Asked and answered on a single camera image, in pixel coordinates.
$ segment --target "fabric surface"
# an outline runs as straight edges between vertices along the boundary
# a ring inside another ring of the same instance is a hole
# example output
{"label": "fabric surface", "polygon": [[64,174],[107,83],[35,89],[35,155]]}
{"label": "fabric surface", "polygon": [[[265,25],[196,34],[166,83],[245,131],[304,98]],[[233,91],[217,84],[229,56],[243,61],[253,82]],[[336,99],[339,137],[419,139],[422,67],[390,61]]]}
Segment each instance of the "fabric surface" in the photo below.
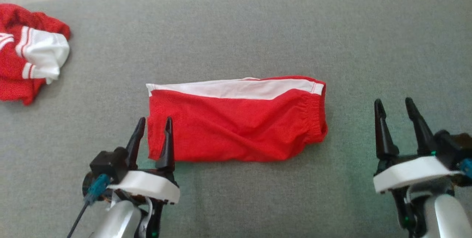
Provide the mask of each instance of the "fabric surface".
{"label": "fabric surface", "polygon": [[146,84],[149,158],[172,117],[176,161],[284,161],[327,133],[325,83],[283,76]]}
{"label": "fabric surface", "polygon": [[57,80],[69,55],[69,26],[42,12],[0,4],[0,100],[29,105]]}
{"label": "fabric surface", "polygon": [[[162,237],[407,237],[392,196],[374,190],[373,103],[382,99],[403,154],[417,147],[407,96],[433,132],[472,133],[470,1],[28,5],[74,34],[57,82],[30,107],[0,103],[2,235],[66,236],[82,205],[89,162],[101,150],[125,146],[148,114],[145,83],[306,75],[329,88],[324,142],[283,162],[178,162],[182,196],[164,208]],[[138,164],[151,168],[146,145]],[[470,189],[457,191],[472,217],[470,196]],[[87,210],[74,237],[88,237],[104,207]]]}

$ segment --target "red stripe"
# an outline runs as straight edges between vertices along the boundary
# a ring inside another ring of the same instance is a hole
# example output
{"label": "red stripe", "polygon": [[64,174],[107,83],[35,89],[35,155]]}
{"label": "red stripe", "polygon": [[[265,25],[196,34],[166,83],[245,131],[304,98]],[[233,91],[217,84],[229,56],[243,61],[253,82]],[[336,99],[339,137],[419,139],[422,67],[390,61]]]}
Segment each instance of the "red stripe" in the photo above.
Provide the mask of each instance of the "red stripe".
{"label": "red stripe", "polygon": [[31,64],[31,66],[30,66],[30,70],[28,71],[28,78],[31,78],[31,71],[32,71],[32,67],[33,67],[33,66],[34,66],[34,65],[33,65],[33,64]]}
{"label": "red stripe", "polygon": [[31,30],[31,28],[28,27],[28,31],[27,31],[27,42],[26,42],[25,45],[23,45],[23,47],[21,48],[21,56],[22,56],[23,58],[25,58],[25,47],[26,47],[26,45],[28,45],[28,42],[29,42],[29,39],[30,39],[30,35],[29,35],[29,34],[30,34],[30,30]]}

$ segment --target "teal connector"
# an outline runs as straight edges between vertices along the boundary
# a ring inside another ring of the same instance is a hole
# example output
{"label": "teal connector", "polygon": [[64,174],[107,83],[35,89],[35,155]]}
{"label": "teal connector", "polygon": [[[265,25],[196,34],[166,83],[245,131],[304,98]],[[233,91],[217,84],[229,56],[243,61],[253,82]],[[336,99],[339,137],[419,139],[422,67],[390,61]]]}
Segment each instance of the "teal connector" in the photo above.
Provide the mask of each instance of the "teal connector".
{"label": "teal connector", "polygon": [[87,195],[84,197],[84,202],[91,206],[105,192],[109,184],[110,177],[106,174],[100,174],[88,189]]}
{"label": "teal connector", "polygon": [[472,179],[472,159],[464,159],[461,162],[461,171],[465,173],[465,176]]}

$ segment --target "black cable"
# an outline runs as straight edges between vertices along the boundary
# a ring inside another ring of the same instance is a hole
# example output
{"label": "black cable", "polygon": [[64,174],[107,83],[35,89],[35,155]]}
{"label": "black cable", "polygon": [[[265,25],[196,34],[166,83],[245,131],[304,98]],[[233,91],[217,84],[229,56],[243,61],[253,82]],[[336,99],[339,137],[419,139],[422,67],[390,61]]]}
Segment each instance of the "black cable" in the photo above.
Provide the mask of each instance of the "black cable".
{"label": "black cable", "polygon": [[67,238],[70,238],[72,236],[72,233],[74,232],[74,230],[76,229],[77,227],[77,224],[79,223],[80,221],[80,218],[82,218],[82,215],[84,215],[84,212],[86,211],[86,208],[88,207],[88,202],[86,201],[84,203],[84,206],[82,207],[82,210],[80,211],[79,213],[79,216],[77,217],[76,219],[76,222],[74,223],[74,225],[72,225],[72,229],[70,230],[69,232],[69,235],[67,235]]}

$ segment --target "white stripe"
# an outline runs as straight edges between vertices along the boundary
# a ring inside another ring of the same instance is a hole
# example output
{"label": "white stripe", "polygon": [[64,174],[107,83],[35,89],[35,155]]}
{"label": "white stripe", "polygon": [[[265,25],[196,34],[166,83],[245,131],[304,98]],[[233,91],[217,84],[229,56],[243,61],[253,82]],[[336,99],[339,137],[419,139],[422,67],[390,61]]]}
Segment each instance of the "white stripe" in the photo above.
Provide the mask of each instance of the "white stripe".
{"label": "white stripe", "polygon": [[2,50],[2,48],[9,42],[13,42],[13,37],[10,36],[9,38],[5,39],[5,38],[2,38],[3,40],[0,42],[0,51]]}
{"label": "white stripe", "polygon": [[146,84],[149,97],[152,90],[173,90],[190,95],[220,99],[273,100],[289,90],[303,90],[321,95],[323,84],[306,79],[216,80],[184,84]]}
{"label": "white stripe", "polygon": [[35,78],[35,77],[34,77],[34,71],[35,71],[35,70],[36,70],[36,65],[32,65],[29,78]]}
{"label": "white stripe", "polygon": [[1,32],[0,32],[0,40],[3,40],[3,39],[5,39],[5,38],[10,38],[10,37],[13,37],[13,34],[1,33]]}
{"label": "white stripe", "polygon": [[31,65],[31,63],[25,63],[25,67],[23,68],[23,72],[21,73],[24,79],[28,79],[29,69],[31,68]]}
{"label": "white stripe", "polygon": [[27,51],[28,51],[28,48],[32,45],[32,36],[31,36],[31,34],[32,34],[33,30],[34,30],[34,28],[29,28],[28,29],[27,44],[25,45],[25,48],[22,51],[23,57],[30,63],[34,63],[34,62],[31,62],[31,59],[27,56]]}
{"label": "white stripe", "polygon": [[22,57],[22,54],[21,54],[21,49],[23,48],[23,46],[27,43],[27,40],[28,40],[28,27],[27,26],[23,26],[21,28],[21,39],[20,39],[20,42],[17,44],[17,46],[15,47],[15,51],[17,52],[17,55]]}

